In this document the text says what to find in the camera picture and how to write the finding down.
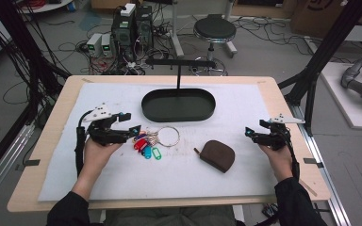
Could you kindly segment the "white power supply unit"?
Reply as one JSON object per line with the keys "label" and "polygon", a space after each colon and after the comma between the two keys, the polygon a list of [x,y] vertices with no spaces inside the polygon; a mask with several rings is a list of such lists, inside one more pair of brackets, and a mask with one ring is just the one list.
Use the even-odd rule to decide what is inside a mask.
{"label": "white power supply unit", "polygon": [[91,57],[99,57],[102,54],[102,35],[93,34],[87,41],[87,47]]}
{"label": "white power supply unit", "polygon": [[113,56],[112,41],[111,41],[111,36],[109,34],[102,35],[101,46],[102,46],[102,51],[103,51],[104,57]]}

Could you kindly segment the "aluminium rail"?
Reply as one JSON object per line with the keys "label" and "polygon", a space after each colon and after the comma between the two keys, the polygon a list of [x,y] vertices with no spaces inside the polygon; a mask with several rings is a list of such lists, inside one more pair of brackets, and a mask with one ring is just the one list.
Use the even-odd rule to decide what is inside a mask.
{"label": "aluminium rail", "polygon": [[9,170],[14,165],[20,153],[31,139],[35,130],[35,124],[24,125],[13,138],[10,138],[1,148],[2,156],[0,157],[0,185],[8,175]]}
{"label": "aluminium rail", "polygon": [[[288,127],[296,158],[300,162],[300,182],[310,194],[311,200],[326,203],[327,211],[336,226],[352,226],[315,139],[308,134],[303,124],[292,123]],[[315,158],[323,163],[324,168],[306,164],[304,158]]]}

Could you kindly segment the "person's right hand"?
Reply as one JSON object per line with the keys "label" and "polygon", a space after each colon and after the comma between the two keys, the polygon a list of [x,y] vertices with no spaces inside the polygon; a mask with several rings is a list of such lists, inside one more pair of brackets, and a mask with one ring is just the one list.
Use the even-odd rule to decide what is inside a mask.
{"label": "person's right hand", "polygon": [[274,176],[278,182],[292,177],[292,158],[287,146],[277,151],[263,145],[260,145],[259,148],[268,157]]}

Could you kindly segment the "white round table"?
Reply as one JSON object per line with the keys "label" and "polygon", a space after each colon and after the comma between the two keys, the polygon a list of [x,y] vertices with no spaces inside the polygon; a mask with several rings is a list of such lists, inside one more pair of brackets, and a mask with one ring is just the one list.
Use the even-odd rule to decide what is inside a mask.
{"label": "white round table", "polygon": [[35,0],[33,4],[30,4],[28,0],[24,0],[21,3],[21,10],[24,13],[40,13],[59,8],[75,11],[76,5],[74,0]]}

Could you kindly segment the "black computer tower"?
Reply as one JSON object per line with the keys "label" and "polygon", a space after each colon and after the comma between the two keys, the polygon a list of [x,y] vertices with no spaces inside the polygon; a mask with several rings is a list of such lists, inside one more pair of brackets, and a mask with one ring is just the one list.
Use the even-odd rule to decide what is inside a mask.
{"label": "black computer tower", "polygon": [[133,44],[136,40],[134,14],[123,16],[117,13],[114,16],[111,32],[118,48],[118,57],[127,61],[134,61]]}
{"label": "black computer tower", "polygon": [[149,50],[153,47],[153,9],[140,6],[136,11],[137,34],[140,46]]}

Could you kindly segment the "brown zip coin pouch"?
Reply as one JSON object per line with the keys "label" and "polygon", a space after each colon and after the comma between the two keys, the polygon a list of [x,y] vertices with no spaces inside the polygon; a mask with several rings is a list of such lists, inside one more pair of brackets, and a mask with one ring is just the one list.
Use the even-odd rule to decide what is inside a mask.
{"label": "brown zip coin pouch", "polygon": [[228,172],[235,162],[234,150],[218,140],[210,140],[201,151],[197,148],[194,148],[194,151],[201,160],[222,173]]}

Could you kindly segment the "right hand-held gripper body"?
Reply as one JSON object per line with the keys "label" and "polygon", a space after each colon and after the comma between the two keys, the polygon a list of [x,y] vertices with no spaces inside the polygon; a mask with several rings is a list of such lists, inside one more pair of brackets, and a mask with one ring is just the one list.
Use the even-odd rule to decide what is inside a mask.
{"label": "right hand-held gripper body", "polygon": [[254,143],[270,146],[272,150],[277,151],[290,142],[290,131],[286,127],[287,123],[305,123],[305,120],[284,116],[280,113],[278,116],[268,119],[271,123],[270,132],[266,134],[255,133]]}

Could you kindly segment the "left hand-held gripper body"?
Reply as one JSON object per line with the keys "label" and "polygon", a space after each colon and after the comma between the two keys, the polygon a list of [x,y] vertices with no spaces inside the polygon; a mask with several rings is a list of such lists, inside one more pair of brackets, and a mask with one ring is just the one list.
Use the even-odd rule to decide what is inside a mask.
{"label": "left hand-held gripper body", "polygon": [[125,143],[129,139],[129,132],[111,128],[114,122],[119,122],[118,114],[112,113],[105,103],[87,111],[82,116],[82,121],[90,123],[88,127],[90,138],[103,146],[111,143]]}

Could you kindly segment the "white table mat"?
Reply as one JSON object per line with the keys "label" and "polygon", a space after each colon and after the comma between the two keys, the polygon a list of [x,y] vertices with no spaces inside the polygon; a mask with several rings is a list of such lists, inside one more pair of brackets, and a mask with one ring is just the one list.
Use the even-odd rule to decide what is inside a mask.
{"label": "white table mat", "polygon": [[[129,112],[129,121],[114,126],[125,130],[139,125],[158,132],[159,159],[145,158],[127,141],[110,158],[90,195],[94,201],[124,201],[175,198],[213,198],[267,196],[274,193],[276,180],[268,159],[244,132],[264,129],[261,120],[269,118],[267,107],[256,85],[205,84],[215,98],[213,115],[205,121],[157,123],[141,111],[142,97],[155,84],[84,85],[66,122],[51,158],[39,195],[42,202],[58,201],[71,190],[76,180],[75,128],[80,117],[100,104],[113,113]],[[210,140],[231,147],[235,162],[226,173],[208,165],[198,151]]]}

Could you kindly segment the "black round stool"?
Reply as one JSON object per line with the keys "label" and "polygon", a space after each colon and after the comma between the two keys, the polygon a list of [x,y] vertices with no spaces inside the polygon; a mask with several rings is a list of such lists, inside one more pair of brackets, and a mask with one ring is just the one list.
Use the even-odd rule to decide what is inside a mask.
{"label": "black round stool", "polygon": [[196,58],[196,61],[207,60],[214,63],[214,67],[203,67],[200,69],[197,66],[192,66],[190,69],[193,74],[227,76],[228,72],[224,64],[213,56],[214,44],[225,44],[231,41],[236,36],[237,29],[229,21],[225,20],[221,14],[209,14],[206,18],[198,20],[194,27],[193,33],[200,40],[205,40],[209,43],[206,56]]}

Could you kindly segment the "white floor board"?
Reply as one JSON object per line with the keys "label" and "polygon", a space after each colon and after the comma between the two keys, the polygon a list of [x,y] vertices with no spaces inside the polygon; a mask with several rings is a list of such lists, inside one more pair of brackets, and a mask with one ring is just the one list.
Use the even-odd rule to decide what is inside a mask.
{"label": "white floor board", "polygon": [[340,85],[341,77],[349,67],[349,63],[329,62],[321,72],[321,79],[349,125],[353,129],[362,129],[362,98],[358,93]]}

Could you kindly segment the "person's left hand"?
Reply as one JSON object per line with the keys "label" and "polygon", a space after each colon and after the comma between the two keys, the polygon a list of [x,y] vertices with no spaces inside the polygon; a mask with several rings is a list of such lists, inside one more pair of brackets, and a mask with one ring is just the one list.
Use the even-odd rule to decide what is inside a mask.
{"label": "person's left hand", "polygon": [[80,177],[90,183],[96,181],[110,157],[121,147],[121,144],[103,146],[89,138],[85,145],[84,166]]}

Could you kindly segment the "black oval tray with hanger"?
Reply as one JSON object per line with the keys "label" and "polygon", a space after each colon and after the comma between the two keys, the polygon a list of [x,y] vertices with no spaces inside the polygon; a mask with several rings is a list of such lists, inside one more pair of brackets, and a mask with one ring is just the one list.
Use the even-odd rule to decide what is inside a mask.
{"label": "black oval tray with hanger", "polygon": [[177,66],[175,89],[155,89],[141,101],[143,115],[155,122],[204,121],[210,118],[216,107],[214,96],[204,89],[181,89],[181,67],[214,67],[213,61],[154,59],[148,65]]}

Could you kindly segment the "white desk leg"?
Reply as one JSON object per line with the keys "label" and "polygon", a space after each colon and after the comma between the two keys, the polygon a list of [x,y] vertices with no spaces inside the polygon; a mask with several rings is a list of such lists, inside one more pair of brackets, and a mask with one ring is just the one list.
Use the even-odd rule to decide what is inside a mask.
{"label": "white desk leg", "polygon": [[170,31],[170,35],[176,56],[182,58],[184,51],[177,36],[177,5],[178,0],[172,0],[172,30]]}

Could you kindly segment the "person's lap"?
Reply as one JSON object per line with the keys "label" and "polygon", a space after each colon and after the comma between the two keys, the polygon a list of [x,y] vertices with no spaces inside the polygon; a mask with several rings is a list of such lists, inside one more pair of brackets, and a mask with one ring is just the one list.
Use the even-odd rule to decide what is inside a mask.
{"label": "person's lap", "polygon": [[230,205],[109,210],[105,226],[237,226]]}

